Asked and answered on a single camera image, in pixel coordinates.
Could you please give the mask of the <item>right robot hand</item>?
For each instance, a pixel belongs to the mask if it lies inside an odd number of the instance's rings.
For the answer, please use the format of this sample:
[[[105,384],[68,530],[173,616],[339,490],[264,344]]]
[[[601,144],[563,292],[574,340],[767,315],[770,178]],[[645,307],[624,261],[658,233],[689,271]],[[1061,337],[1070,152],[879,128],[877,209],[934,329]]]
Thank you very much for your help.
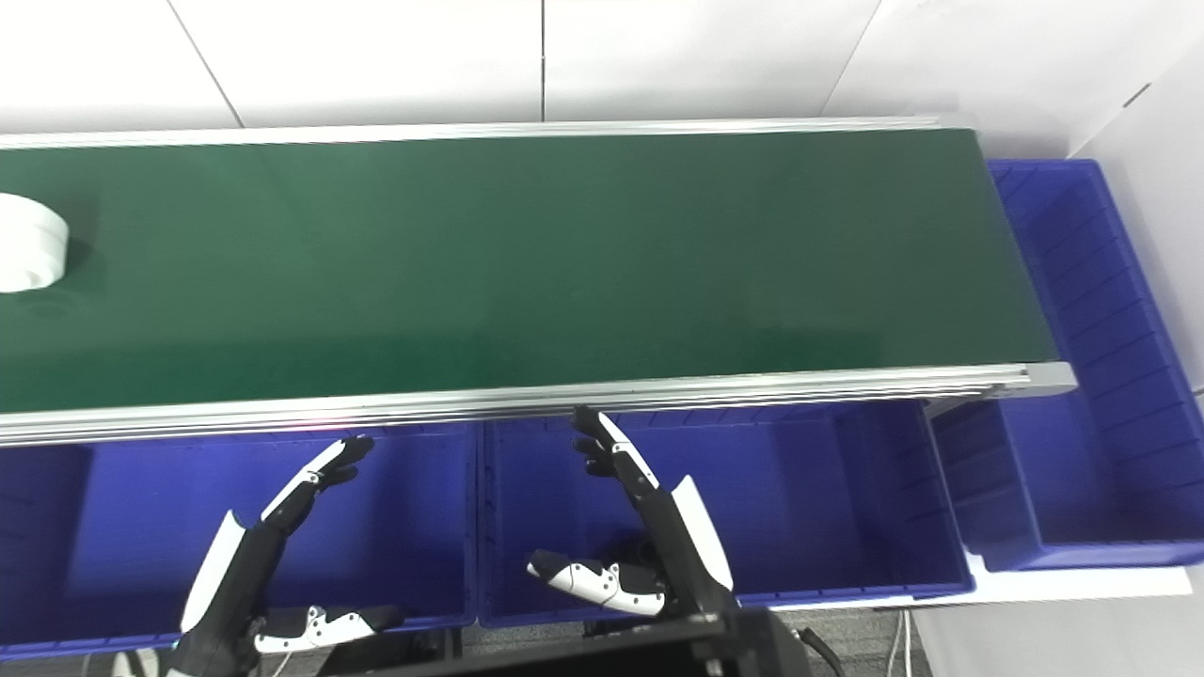
[[[738,608],[728,558],[692,476],[665,489],[626,432],[585,404],[576,406],[571,424],[586,471],[619,481],[656,559],[650,565],[606,564],[536,551],[526,573],[585,604],[657,620]]]

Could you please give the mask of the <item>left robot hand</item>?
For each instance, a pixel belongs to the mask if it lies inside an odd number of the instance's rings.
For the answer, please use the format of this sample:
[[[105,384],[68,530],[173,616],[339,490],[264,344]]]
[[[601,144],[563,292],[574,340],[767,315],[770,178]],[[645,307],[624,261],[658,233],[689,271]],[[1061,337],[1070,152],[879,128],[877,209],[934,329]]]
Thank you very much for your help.
[[[373,446],[366,434],[332,442],[288,481],[253,526],[244,526],[234,511],[225,513],[185,599],[172,669],[242,675],[266,654],[350,643],[403,622],[396,606],[270,611],[266,604],[285,544],[309,517],[317,496],[353,479],[356,464]]]

